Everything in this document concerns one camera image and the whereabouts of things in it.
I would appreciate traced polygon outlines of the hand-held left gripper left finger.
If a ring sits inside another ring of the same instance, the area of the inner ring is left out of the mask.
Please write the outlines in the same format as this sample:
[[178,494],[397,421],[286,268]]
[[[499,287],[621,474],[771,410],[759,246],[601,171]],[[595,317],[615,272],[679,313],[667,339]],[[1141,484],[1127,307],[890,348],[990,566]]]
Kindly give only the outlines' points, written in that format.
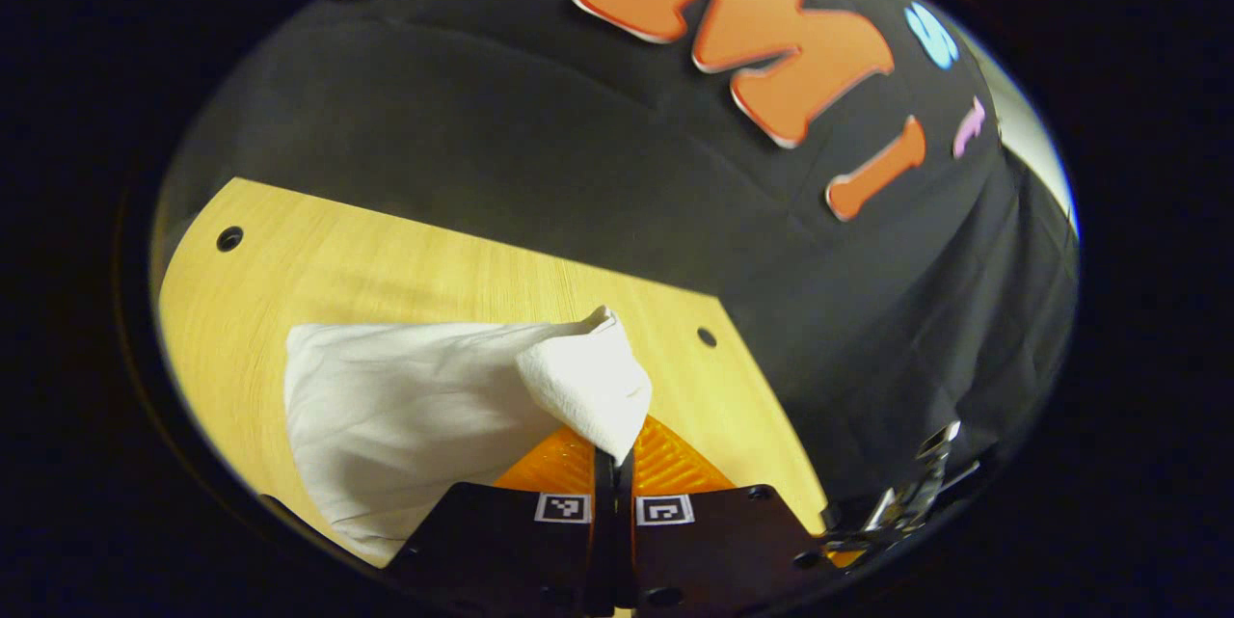
[[457,482],[385,569],[453,617],[612,617],[615,459],[563,428],[494,485]]

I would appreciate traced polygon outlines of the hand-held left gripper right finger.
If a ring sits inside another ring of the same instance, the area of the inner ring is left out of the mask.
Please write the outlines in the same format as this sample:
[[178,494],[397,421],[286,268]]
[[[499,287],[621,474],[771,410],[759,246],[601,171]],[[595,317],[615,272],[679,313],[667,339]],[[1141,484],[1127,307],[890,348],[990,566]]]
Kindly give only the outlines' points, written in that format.
[[615,601],[634,617],[758,617],[830,581],[830,559],[774,485],[733,482],[656,417],[627,472]]

